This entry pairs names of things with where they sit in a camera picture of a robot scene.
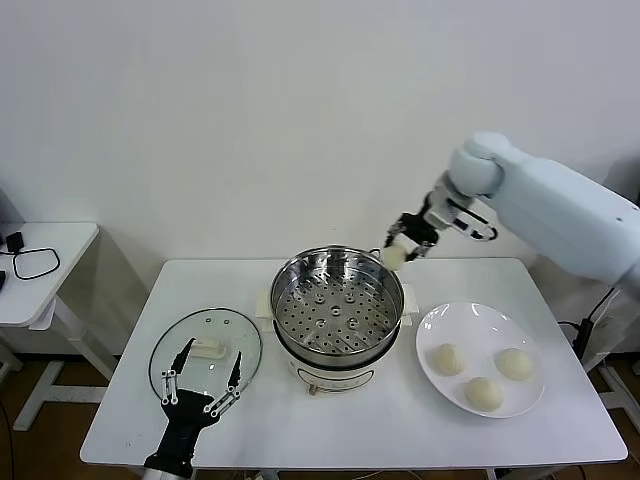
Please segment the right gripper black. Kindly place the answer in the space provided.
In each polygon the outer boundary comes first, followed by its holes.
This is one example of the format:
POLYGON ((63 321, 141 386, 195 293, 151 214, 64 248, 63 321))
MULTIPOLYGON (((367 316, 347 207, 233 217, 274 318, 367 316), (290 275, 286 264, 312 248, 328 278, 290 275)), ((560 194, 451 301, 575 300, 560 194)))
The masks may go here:
POLYGON ((439 241, 439 234, 435 227, 430 225, 422 216, 403 213, 387 231, 384 247, 394 244, 396 238, 403 234, 417 246, 405 257, 406 262, 424 258, 429 250, 439 241))

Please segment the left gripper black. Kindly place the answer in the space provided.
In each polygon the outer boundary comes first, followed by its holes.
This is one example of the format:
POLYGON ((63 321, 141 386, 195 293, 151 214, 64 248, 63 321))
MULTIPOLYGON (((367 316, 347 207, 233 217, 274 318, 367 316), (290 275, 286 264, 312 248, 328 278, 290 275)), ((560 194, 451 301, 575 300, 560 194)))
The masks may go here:
POLYGON ((212 416, 222 416, 239 398, 242 353, 238 352, 223 394, 210 395, 178 389, 191 347, 192 337, 176 354, 168 370, 161 372, 161 403, 168 424, 157 450, 144 462, 145 468, 158 471, 192 471, 191 460, 200 432, 215 423, 212 416))

